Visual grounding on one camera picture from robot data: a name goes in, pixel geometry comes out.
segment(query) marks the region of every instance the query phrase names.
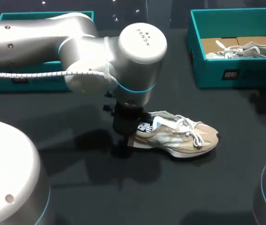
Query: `black table surface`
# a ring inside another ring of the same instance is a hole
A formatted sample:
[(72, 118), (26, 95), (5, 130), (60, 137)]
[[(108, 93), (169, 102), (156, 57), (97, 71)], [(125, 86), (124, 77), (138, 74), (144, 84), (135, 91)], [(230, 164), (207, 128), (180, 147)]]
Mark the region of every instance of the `black table surface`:
[[(26, 133), (40, 151), (61, 225), (253, 225), (252, 195), (266, 163), (266, 90), (197, 89), (185, 28), (189, 10), (211, 7), (207, 1), (125, 2), (135, 11), (103, 0), (0, 0), (0, 12), (94, 10), (102, 37), (118, 35), (133, 22), (158, 26), (168, 52), (145, 109), (213, 126), (221, 134), (214, 151), (194, 160), (174, 160), (157, 150), (119, 157), (121, 137), (102, 111), (112, 102), (103, 93), (0, 95), (0, 121)], [(266, 6), (224, 2), (211, 4)]]

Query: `cable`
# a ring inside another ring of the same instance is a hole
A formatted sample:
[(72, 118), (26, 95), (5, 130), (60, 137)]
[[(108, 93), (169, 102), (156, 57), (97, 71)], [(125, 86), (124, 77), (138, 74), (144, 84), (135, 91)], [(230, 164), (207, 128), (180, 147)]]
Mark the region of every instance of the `cable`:
[[(56, 76), (68, 76), (68, 75), (94, 75), (106, 77), (103, 72), (98, 71), (87, 71), (87, 72), (74, 72), (74, 71), (59, 71), (59, 72), (49, 72), (49, 73), (36, 73), (36, 74), (13, 74), (13, 73), (0, 73), (0, 78), (46, 78), (46, 77), (56, 77)], [(117, 83), (118, 81), (111, 75), (109, 75), (110, 80)]]

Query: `white robotic arm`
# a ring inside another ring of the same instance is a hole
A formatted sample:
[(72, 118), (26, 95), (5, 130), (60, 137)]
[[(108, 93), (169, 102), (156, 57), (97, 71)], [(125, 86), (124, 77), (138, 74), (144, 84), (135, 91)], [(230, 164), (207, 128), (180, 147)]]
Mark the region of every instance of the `white robotic arm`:
[(71, 91), (95, 92), (113, 86), (114, 130), (132, 135), (160, 72), (167, 50), (164, 34), (135, 23), (119, 37), (99, 38), (93, 21), (81, 13), (44, 20), (0, 21), (0, 69), (61, 61), (64, 71), (5, 74), (4, 78), (65, 76)]

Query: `shoelace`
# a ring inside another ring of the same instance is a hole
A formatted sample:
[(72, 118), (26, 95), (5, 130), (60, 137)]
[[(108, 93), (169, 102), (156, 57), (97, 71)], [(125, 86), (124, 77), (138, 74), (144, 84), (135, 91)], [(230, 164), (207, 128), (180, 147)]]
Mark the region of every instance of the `shoelace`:
[(179, 119), (176, 122), (177, 128), (173, 130), (174, 134), (186, 134), (187, 136), (193, 137), (193, 145), (195, 147), (202, 147), (204, 145), (204, 140), (201, 135), (195, 133), (195, 127), (202, 122), (194, 122), (189, 118), (181, 115), (176, 115)]
[(243, 54), (243, 49), (239, 45), (226, 48), (220, 41), (216, 40), (215, 42), (220, 48), (223, 49), (223, 52), (218, 52), (218, 54), (221, 54), (221, 55), (224, 54), (225, 59), (232, 59), (235, 57), (236, 54), (240, 54), (240, 55)]

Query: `teal shoe box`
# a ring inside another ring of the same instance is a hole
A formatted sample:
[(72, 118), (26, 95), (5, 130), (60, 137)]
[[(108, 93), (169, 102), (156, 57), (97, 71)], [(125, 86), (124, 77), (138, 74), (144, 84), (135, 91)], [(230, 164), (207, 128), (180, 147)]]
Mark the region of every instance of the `teal shoe box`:
[(187, 45), (197, 86), (266, 87), (266, 58), (209, 60), (201, 41), (253, 36), (266, 36), (266, 8), (192, 10)]
[[(36, 12), (36, 13), (2, 13), (0, 21), (3, 20), (38, 20), (63, 15), (70, 12)], [(94, 20), (94, 12), (80, 12)], [(60, 61), (47, 62), (31, 67), (18, 68), (14, 70), (1, 70), (6, 73), (43, 73), (61, 71)], [(41, 79), (1, 79), (0, 92), (55, 92), (69, 91), (63, 77), (41, 78)]]

